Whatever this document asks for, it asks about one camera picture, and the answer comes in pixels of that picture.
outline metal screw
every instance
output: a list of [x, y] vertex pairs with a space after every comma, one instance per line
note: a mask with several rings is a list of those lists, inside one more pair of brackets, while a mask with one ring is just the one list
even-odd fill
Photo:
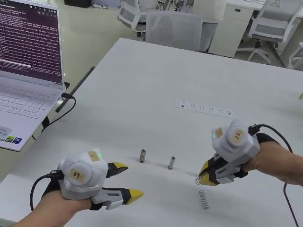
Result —
[[144, 149], [141, 150], [140, 159], [139, 159], [140, 163], [143, 163], [145, 161], [145, 155], [146, 155], [146, 151]]
[[176, 158], [174, 156], [171, 157], [170, 164], [167, 167], [169, 170], [172, 170], [174, 168], [173, 166], [174, 166], [175, 160], [176, 160]]

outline white cabinet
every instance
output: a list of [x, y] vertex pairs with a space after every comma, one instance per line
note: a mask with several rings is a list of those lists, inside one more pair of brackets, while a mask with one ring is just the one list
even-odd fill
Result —
[[252, 9], [226, 5], [223, 20], [218, 24], [209, 52], [233, 58], [252, 13]]

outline chair leg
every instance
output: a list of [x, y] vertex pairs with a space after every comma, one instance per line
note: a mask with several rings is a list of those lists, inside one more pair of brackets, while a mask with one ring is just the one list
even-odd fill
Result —
[[271, 64], [271, 60], [265, 55], [264, 53], [265, 51], [264, 50], [261, 50], [261, 49], [257, 49], [256, 53], [258, 55], [260, 55], [264, 60], [267, 61], [267, 64], [270, 65]]
[[257, 52], [257, 50], [254, 50], [254, 51], [251, 53], [250, 57], [248, 58], [248, 61], [251, 60], [252, 56], [254, 56], [254, 54], [255, 54], [256, 52]]
[[238, 48], [237, 51], [249, 51], [254, 52], [256, 48]]

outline spring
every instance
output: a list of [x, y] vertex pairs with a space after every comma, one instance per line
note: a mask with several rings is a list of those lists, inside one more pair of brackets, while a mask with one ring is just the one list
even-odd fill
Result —
[[141, 150], [140, 158], [139, 158], [140, 163], [143, 163], [145, 161], [145, 155], [146, 155], [146, 151], [144, 149]]
[[195, 183], [196, 184], [200, 184], [200, 180], [202, 179], [202, 177], [204, 177], [206, 174], [209, 174], [209, 171], [204, 172], [203, 174], [201, 174], [197, 179], [195, 179]]
[[201, 199], [201, 202], [202, 202], [203, 209], [209, 209], [208, 201], [207, 201], [207, 198], [205, 196], [204, 190], [199, 191], [199, 196], [200, 196], [200, 199]]

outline power strip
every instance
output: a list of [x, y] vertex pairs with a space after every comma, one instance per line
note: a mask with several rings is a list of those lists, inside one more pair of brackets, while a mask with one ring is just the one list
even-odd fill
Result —
[[224, 110], [213, 106], [193, 104], [180, 99], [175, 100], [174, 107], [234, 119], [234, 113], [231, 110]]

